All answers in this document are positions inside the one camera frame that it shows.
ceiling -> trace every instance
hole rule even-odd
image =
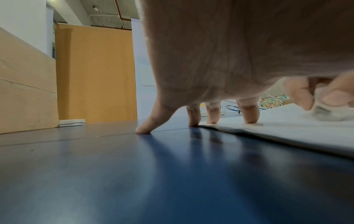
[[[138,18],[135,0],[80,0],[93,25],[122,28],[115,1],[117,1],[122,18]],[[94,6],[98,8],[98,12],[93,9]],[[102,19],[97,16],[98,13],[102,15]],[[123,21],[123,28],[131,29],[131,22]]]

sheet of paper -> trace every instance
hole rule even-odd
[[[295,104],[261,111],[257,124],[244,124],[243,117],[222,118],[211,127],[229,133],[248,133],[298,147],[354,158],[354,119],[318,121]]]

red pipe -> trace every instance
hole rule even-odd
[[[115,6],[116,6],[116,8],[117,8],[118,14],[119,14],[119,18],[120,18],[121,20],[124,20],[124,21],[132,21],[132,20],[130,20],[130,19],[122,18],[121,11],[119,10],[117,0],[114,0],[114,2],[115,2]]]
[[[105,26],[96,26],[96,25],[91,25],[91,26],[92,26],[92,27],[100,27],[100,28],[115,29],[115,30],[128,30],[128,31],[132,31],[131,29],[118,28],[118,27],[105,27]]]

colorful checkered pattern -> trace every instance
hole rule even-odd
[[[278,98],[283,98],[283,99],[289,99],[289,97],[287,95],[277,96],[277,97]],[[268,97],[268,98],[263,98],[261,100],[260,107],[261,108],[270,109],[270,108],[279,107],[279,106],[282,106],[282,105],[283,105],[283,100]]]

brown partition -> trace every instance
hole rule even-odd
[[[55,60],[0,28],[0,134],[58,123]]]
[[[57,24],[59,119],[136,120],[132,32]]]

